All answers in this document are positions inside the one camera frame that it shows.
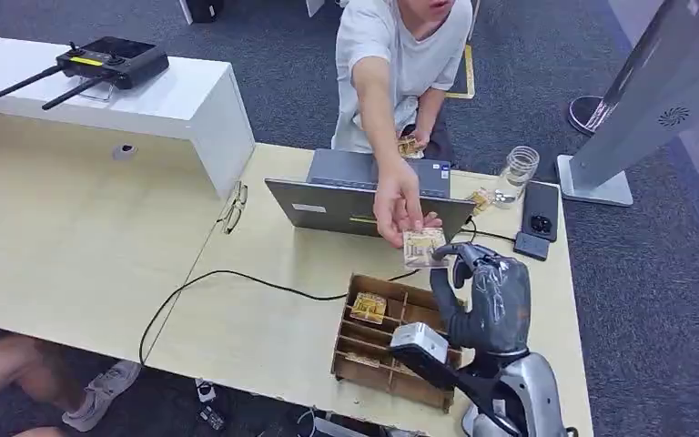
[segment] blue carpet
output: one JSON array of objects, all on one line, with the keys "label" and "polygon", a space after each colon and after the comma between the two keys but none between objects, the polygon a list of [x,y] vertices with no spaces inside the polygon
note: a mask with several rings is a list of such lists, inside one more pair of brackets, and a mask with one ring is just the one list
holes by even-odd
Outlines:
[{"label": "blue carpet", "polygon": [[[174,0],[94,7],[0,0],[0,36],[65,43],[116,35],[161,43],[174,56],[230,61],[257,140],[327,147],[338,105],[340,10],[328,2],[308,19],[301,0],[227,3],[216,23],[189,27]],[[555,156],[586,139],[564,121],[568,102],[603,92],[630,50],[615,29],[606,0],[483,0],[472,42],[476,97],[447,102],[458,167],[495,172],[511,148],[528,145],[542,155],[538,178],[555,180]],[[678,140],[626,173],[632,208],[563,206],[594,429],[698,435],[699,177]],[[89,370],[87,379],[110,363],[68,353],[80,373]],[[191,435],[190,408],[175,407],[166,394],[178,391],[193,395],[191,381],[148,371],[88,435]],[[248,426],[256,412],[292,419],[280,402],[241,399],[228,407],[238,424],[230,435],[258,435],[260,426]],[[3,393],[0,436],[57,423],[48,408]]]}]

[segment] black cable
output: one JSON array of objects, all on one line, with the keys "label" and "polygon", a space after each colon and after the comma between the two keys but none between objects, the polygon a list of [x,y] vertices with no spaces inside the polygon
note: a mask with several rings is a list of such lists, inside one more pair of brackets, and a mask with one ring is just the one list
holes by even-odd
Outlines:
[{"label": "black cable", "polygon": [[471,232],[471,233],[472,233],[471,242],[475,239],[476,234],[478,234],[478,235],[485,235],[485,236],[487,236],[487,237],[494,237],[494,238],[496,238],[496,239],[504,239],[504,240],[506,240],[506,241],[510,241],[510,242],[513,243],[513,244],[515,244],[515,242],[516,242],[516,239],[511,238],[511,237],[505,237],[504,235],[492,234],[491,232],[484,232],[484,231],[482,231],[482,230],[478,230],[478,227],[475,226],[475,221],[473,221],[472,218],[470,219],[470,223],[472,223],[474,229],[461,228],[461,229],[460,229],[460,232]]},{"label": "black cable", "polygon": [[403,273],[402,275],[396,276],[396,277],[394,277],[394,278],[387,279],[387,281],[389,281],[389,282],[395,282],[395,281],[398,280],[398,279],[408,278],[409,276],[413,276],[415,273],[418,273],[419,271],[420,271],[419,269],[412,270],[412,271],[410,271],[410,272],[408,272],[408,273]]},{"label": "black cable", "polygon": [[478,235],[478,226],[475,224],[475,220],[472,219],[472,216],[471,216],[471,224],[472,224],[472,237],[471,237],[471,244],[472,244],[472,242],[475,240],[475,236]]},{"label": "black cable", "polygon": [[141,364],[141,365],[146,365],[146,359],[143,357],[143,343],[146,342],[146,336],[148,335],[148,332],[151,330],[151,327],[154,325],[154,322],[157,321],[157,317],[159,317],[159,314],[162,313],[162,311],[165,309],[165,307],[167,306],[167,304],[168,304],[173,298],[175,298],[176,295],[178,295],[179,292],[181,292],[182,290],[185,290],[186,288],[190,287],[190,286],[193,285],[195,282],[200,281],[200,280],[203,280],[204,278],[207,278],[208,276],[217,275],[217,274],[219,274],[219,273],[227,273],[227,274],[230,274],[230,275],[241,276],[242,278],[250,279],[250,280],[252,280],[252,281],[254,281],[254,282],[258,282],[259,284],[266,285],[267,287],[271,287],[271,288],[273,288],[273,289],[287,291],[287,292],[290,292],[290,293],[293,293],[293,294],[297,294],[297,295],[301,296],[302,298],[307,298],[307,299],[311,299],[311,300],[318,300],[318,301],[321,301],[321,302],[325,302],[325,301],[329,301],[329,300],[339,300],[339,299],[344,299],[344,298],[347,297],[347,293],[340,294],[340,295],[338,295],[338,296],[327,296],[327,297],[312,296],[311,294],[305,293],[305,292],[303,292],[303,291],[299,291],[299,290],[296,290],[296,289],[292,289],[292,288],[290,288],[290,287],[284,287],[284,286],[282,286],[282,285],[273,284],[273,283],[271,283],[271,282],[266,282],[266,281],[263,280],[263,279],[255,278],[255,277],[252,277],[252,276],[250,276],[250,275],[246,275],[245,273],[240,273],[240,272],[234,271],[234,270],[213,270],[213,271],[209,271],[208,273],[205,273],[205,274],[202,275],[202,276],[198,276],[198,277],[196,277],[196,278],[190,280],[189,282],[183,284],[182,286],[178,287],[175,291],[173,291],[172,293],[170,293],[170,295],[167,296],[167,299],[165,299],[165,301],[162,302],[162,305],[159,306],[159,309],[157,310],[157,313],[155,313],[155,314],[154,314],[154,317],[151,318],[151,320],[149,321],[148,325],[146,326],[146,330],[143,331],[143,336],[141,336],[141,338],[140,338],[140,343],[139,343],[139,345],[138,345],[138,350],[137,350],[137,357],[140,359],[140,364]]}]

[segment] man's arm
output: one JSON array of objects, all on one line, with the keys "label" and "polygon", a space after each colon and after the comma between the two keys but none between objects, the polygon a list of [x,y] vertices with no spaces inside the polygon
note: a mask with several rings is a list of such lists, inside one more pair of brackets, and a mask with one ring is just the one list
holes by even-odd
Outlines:
[{"label": "man's arm", "polygon": [[414,136],[417,141],[424,143],[426,147],[430,143],[432,128],[435,126],[435,118],[441,112],[446,91],[438,88],[428,88],[419,98],[419,111],[417,112],[416,131]]},{"label": "man's arm", "polygon": [[390,100],[390,63],[375,56],[362,58],[352,68],[352,85],[363,130],[380,167],[401,160]]},{"label": "man's arm", "polygon": [[401,247],[402,231],[421,229],[423,217],[419,179],[398,151],[390,99],[390,63],[377,56],[362,58],[352,68],[352,85],[358,93],[360,121],[379,167],[374,199],[377,230],[393,246]]}]

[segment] man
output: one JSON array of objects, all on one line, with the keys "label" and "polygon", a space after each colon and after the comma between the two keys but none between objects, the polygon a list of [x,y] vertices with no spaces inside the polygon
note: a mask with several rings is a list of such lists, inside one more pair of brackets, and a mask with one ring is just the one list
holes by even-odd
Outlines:
[{"label": "man", "polygon": [[402,231],[441,225],[422,216],[419,181],[400,157],[412,130],[426,158],[451,161],[440,117],[470,32],[470,0],[351,0],[336,37],[339,121],[333,148],[373,153],[379,166],[377,229],[393,246]]},{"label": "man", "polygon": [[[57,346],[41,340],[9,335],[0,339],[0,390],[12,382],[36,401],[48,402],[65,413],[63,422],[81,432],[91,430],[111,402],[129,388],[140,365],[120,361],[82,388],[57,355]],[[57,428],[36,428],[16,437],[63,437]]]}]

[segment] wooden box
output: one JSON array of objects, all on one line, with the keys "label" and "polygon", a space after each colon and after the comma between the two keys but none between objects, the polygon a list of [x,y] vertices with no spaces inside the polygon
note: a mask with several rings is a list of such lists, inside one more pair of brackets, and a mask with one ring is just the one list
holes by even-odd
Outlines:
[{"label": "wooden box", "polygon": [[[350,317],[352,304],[359,292],[377,294],[387,300],[381,324]],[[431,291],[353,275],[339,325],[331,373],[340,381],[353,381],[449,412],[454,391],[433,387],[393,359],[387,350],[392,332],[400,325],[414,321],[422,321],[441,335],[446,334]],[[454,369],[458,368],[461,351],[449,348],[447,362]]]}]

